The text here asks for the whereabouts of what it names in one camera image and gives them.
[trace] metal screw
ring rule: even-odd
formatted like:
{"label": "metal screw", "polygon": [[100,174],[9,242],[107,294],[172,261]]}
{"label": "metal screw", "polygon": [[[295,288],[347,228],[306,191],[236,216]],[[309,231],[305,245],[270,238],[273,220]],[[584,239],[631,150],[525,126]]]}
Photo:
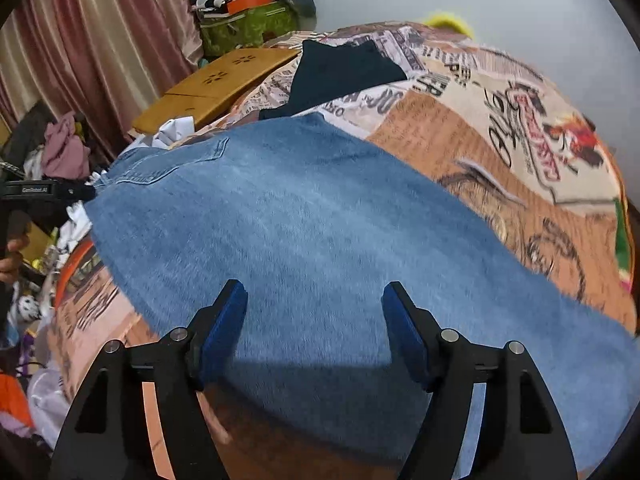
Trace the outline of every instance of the metal screw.
{"label": "metal screw", "polygon": [[187,337],[187,329],[186,328],[174,328],[171,330],[169,337],[174,341],[182,341],[185,337]]}
{"label": "metal screw", "polygon": [[117,339],[112,339],[111,341],[107,341],[107,343],[102,347],[102,349],[107,352],[107,354],[113,354],[122,343]]}
{"label": "metal screw", "polygon": [[458,332],[456,332],[452,328],[444,329],[442,332],[440,332],[440,336],[442,336],[444,341],[449,341],[450,343],[455,343],[460,338]]}
{"label": "metal screw", "polygon": [[522,354],[524,352],[524,345],[520,341],[511,341],[509,343],[509,350],[514,354]]}

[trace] orange item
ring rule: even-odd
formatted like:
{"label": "orange item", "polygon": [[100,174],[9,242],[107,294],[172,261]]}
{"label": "orange item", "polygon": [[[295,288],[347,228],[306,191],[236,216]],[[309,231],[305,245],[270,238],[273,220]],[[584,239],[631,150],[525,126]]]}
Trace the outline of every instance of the orange item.
{"label": "orange item", "polygon": [[58,284],[56,286],[56,297],[53,301],[53,308],[55,310],[58,309],[58,307],[60,306],[60,302],[65,295],[67,283],[76,273],[78,267],[80,267],[80,264],[85,263],[82,261],[82,259],[86,256],[86,254],[93,246],[94,243],[92,242],[91,238],[85,236],[82,240],[80,240],[80,243],[76,245],[76,248],[69,256],[69,259],[66,261],[65,265],[62,267],[60,276],[58,278]]}
{"label": "orange item", "polygon": [[25,426],[33,428],[29,404],[15,377],[0,374],[0,412],[6,412]]}
{"label": "orange item", "polygon": [[235,14],[252,7],[260,7],[266,4],[270,4],[276,0],[231,0],[226,4],[226,10],[229,14]]}

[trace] green bag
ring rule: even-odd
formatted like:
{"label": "green bag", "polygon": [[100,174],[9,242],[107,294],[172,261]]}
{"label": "green bag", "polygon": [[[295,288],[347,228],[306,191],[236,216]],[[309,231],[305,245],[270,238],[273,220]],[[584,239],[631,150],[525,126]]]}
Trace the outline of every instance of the green bag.
{"label": "green bag", "polygon": [[219,57],[239,47],[261,46],[298,29],[296,13],[282,2],[236,12],[228,18],[202,18],[200,35],[206,57]]}

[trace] jeans back pocket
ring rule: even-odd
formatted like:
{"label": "jeans back pocket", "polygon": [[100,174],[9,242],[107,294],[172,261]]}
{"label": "jeans back pocket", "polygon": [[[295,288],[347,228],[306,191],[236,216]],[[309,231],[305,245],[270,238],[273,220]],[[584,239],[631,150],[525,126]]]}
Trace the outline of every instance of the jeans back pocket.
{"label": "jeans back pocket", "polygon": [[228,137],[223,139],[214,137],[190,146],[181,146],[174,150],[153,153],[137,160],[127,171],[113,180],[109,178],[108,174],[103,180],[106,184],[111,181],[113,184],[127,182],[148,186],[187,164],[196,164],[220,158],[225,153],[228,140]]}

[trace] white wall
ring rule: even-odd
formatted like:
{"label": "white wall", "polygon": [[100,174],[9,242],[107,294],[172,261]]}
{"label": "white wall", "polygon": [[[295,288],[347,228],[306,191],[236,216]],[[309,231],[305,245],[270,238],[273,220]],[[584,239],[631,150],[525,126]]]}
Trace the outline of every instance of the white wall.
{"label": "white wall", "polygon": [[640,52],[608,0],[315,0],[317,30],[454,12],[549,76],[615,150],[640,206]]}

